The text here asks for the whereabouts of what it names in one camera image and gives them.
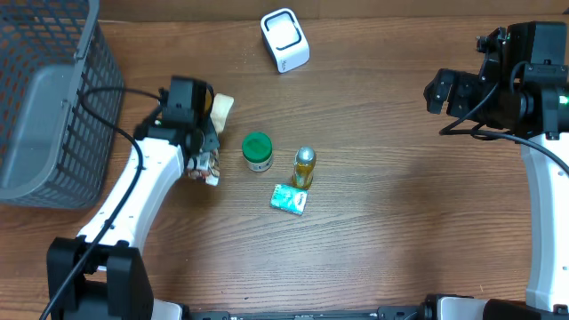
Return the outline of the yellow oil bottle silver cap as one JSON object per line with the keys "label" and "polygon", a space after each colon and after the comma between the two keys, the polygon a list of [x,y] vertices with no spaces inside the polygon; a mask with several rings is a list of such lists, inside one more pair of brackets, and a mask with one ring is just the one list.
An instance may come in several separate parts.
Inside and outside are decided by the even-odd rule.
{"label": "yellow oil bottle silver cap", "polygon": [[301,147],[293,161],[293,186],[300,189],[310,188],[317,162],[316,151],[309,146]]}

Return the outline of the green lid white jar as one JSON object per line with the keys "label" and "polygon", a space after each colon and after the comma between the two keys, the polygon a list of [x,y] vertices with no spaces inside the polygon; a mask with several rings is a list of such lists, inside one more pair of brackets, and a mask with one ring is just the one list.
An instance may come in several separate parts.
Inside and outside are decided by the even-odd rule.
{"label": "green lid white jar", "polygon": [[273,145],[264,132],[250,132],[243,140],[242,153],[253,172],[265,172],[273,164]]}

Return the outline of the brown snack pouch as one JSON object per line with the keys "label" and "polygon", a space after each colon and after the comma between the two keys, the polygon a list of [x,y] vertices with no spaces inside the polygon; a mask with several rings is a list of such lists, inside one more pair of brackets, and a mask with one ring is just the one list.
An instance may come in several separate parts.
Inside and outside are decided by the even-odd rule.
{"label": "brown snack pouch", "polygon": [[[217,93],[213,98],[210,117],[218,138],[224,131],[234,101],[233,97],[221,93]],[[217,186],[220,180],[220,148],[191,157],[188,161],[186,173],[193,180],[202,181],[210,186]]]}

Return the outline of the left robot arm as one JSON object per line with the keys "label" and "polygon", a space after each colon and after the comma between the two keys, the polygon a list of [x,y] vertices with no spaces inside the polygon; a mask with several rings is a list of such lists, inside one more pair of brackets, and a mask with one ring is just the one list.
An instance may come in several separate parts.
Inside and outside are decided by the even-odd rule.
{"label": "left robot arm", "polygon": [[46,264],[43,319],[188,319],[188,307],[155,298],[142,251],[170,188],[181,178],[219,183],[215,94],[175,76],[157,107],[125,138],[132,152],[107,200],[73,238],[57,237]]}

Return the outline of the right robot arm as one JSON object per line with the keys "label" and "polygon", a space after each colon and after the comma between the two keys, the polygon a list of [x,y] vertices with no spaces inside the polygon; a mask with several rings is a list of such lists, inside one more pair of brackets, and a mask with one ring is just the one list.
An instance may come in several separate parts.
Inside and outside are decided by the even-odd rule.
{"label": "right robot arm", "polygon": [[454,122],[442,136],[519,145],[530,189],[532,258],[525,300],[430,294],[419,319],[568,317],[568,66],[564,22],[530,21],[477,39],[478,74],[441,68],[423,96]]}

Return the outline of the green tissue pack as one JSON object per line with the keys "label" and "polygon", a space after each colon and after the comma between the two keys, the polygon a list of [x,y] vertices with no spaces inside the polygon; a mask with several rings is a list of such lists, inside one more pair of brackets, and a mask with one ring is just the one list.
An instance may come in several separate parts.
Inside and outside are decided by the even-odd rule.
{"label": "green tissue pack", "polygon": [[307,201],[307,190],[276,184],[269,203],[273,208],[301,216]]}

